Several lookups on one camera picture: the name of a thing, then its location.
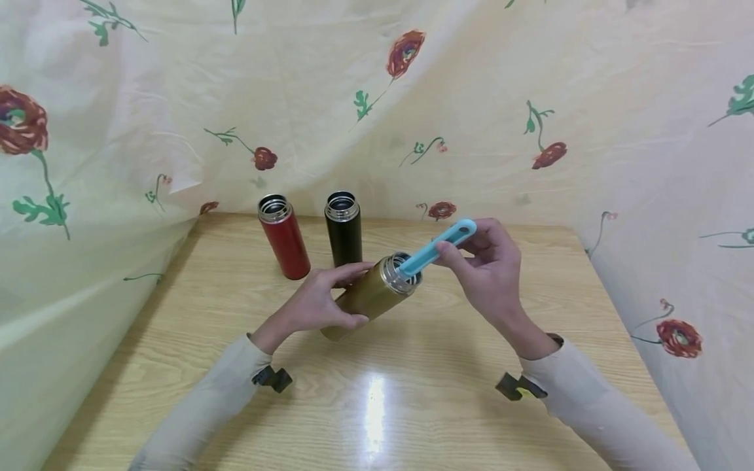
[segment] bottle opening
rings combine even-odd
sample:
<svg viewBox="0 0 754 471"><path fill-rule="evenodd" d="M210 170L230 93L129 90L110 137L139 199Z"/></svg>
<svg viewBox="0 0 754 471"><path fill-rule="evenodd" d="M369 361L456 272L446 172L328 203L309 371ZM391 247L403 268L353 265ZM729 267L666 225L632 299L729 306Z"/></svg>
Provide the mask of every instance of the bottle opening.
<svg viewBox="0 0 754 471"><path fill-rule="evenodd" d="M268 194L259 200L257 210L263 221L276 222L290 214L291 206L282 194Z"/></svg>
<svg viewBox="0 0 754 471"><path fill-rule="evenodd" d="M333 221L346 222L359 213L356 197L348 191L336 191L327 198L325 216Z"/></svg>
<svg viewBox="0 0 754 471"><path fill-rule="evenodd" d="M393 262L393 273L398 273L399 266L403 265L403 263L411 258L411 256L404 252L396 252L393 254L392 262ZM405 280L406 283L408 283L411 286L417 286L419 283L421 283L421 271L418 272L413 277L410 277L408 280Z"/></svg>

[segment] stainless steel rim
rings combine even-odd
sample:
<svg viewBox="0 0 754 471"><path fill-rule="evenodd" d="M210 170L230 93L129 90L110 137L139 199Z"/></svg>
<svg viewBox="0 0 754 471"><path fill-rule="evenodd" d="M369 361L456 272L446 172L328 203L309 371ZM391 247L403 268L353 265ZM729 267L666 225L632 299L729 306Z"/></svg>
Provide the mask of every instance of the stainless steel rim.
<svg viewBox="0 0 754 471"><path fill-rule="evenodd" d="M290 216L293 206L282 194L268 194L257 205L256 214L264 222L280 222Z"/></svg>
<svg viewBox="0 0 754 471"><path fill-rule="evenodd" d="M421 271L408 280L404 280L398 275L398 267L410 257L405 252L395 252L393 255L382 259L382 266L380 267L380 274L385 284L402 295L411 295L416 287L421 284L423 278Z"/></svg>
<svg viewBox="0 0 754 471"><path fill-rule="evenodd" d="M356 197L348 191L336 191L327 198L325 216L335 222L348 222L360 211Z"/></svg>

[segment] hand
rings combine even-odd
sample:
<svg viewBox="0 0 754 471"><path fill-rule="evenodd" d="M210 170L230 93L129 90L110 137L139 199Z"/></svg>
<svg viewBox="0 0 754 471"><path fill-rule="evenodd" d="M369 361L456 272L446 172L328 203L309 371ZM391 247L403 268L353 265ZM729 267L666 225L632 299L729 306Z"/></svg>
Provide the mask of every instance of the hand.
<svg viewBox="0 0 754 471"><path fill-rule="evenodd" d="M526 359L544 358L558 344L526 316L521 305L519 280L521 251L497 219L477 219L477 232L458 248L438 242L438 265L451 269L466 298Z"/></svg>
<svg viewBox="0 0 754 471"><path fill-rule="evenodd" d="M341 310L330 292L350 286L373 266L374 263L365 261L331 270L312 270L293 296L250 336L250 340L261 351L272 355L294 332L330 326L353 330L368 323L366 316Z"/></svg>

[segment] beige sleeve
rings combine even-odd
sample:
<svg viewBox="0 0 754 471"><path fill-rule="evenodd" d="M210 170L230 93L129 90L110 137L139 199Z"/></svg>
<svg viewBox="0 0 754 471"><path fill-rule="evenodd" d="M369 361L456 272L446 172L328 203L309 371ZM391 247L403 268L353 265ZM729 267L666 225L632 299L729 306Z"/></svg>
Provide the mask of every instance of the beige sleeve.
<svg viewBox="0 0 754 471"><path fill-rule="evenodd" d="M160 423L129 471L191 469L215 433L254 396L259 386L251 379L271 360L246 335L231 344Z"/></svg>
<svg viewBox="0 0 754 471"><path fill-rule="evenodd" d="M608 383L568 340L543 359L520 359L547 393L547 412L571 427L614 471L693 471L691 456Z"/></svg>

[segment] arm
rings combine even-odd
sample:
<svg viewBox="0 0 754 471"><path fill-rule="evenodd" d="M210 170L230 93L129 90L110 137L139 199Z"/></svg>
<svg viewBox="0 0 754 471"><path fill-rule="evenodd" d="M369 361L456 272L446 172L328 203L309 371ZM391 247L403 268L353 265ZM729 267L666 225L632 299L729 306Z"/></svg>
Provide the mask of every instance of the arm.
<svg viewBox="0 0 754 471"><path fill-rule="evenodd" d="M249 335L236 340L160 423L129 471L191 469L215 433L254 396L259 385L251 378L271 360Z"/></svg>
<svg viewBox="0 0 754 471"><path fill-rule="evenodd" d="M688 453L616 390L568 339L558 345L525 314L511 320L506 337L529 339L541 351L526 359L523 375L547 392L547 412L573 429L614 471L699 469Z"/></svg>
<svg viewBox="0 0 754 471"><path fill-rule="evenodd" d="M521 252L495 219L477 220L460 248L439 242L439 265L450 268L474 308L516 351L523 375L547 393L550 415L571 427L614 471L699 469L691 457L611 386L567 340L545 334L521 306Z"/></svg>
<svg viewBox="0 0 754 471"><path fill-rule="evenodd" d="M253 334L226 348L194 389L170 411L131 462L129 471L191 469L211 439L249 403L259 386L252 378L294 332L340 326L356 329L369 322L343 312L330 291L345 287L373 263L354 263L312 271L296 293Z"/></svg>

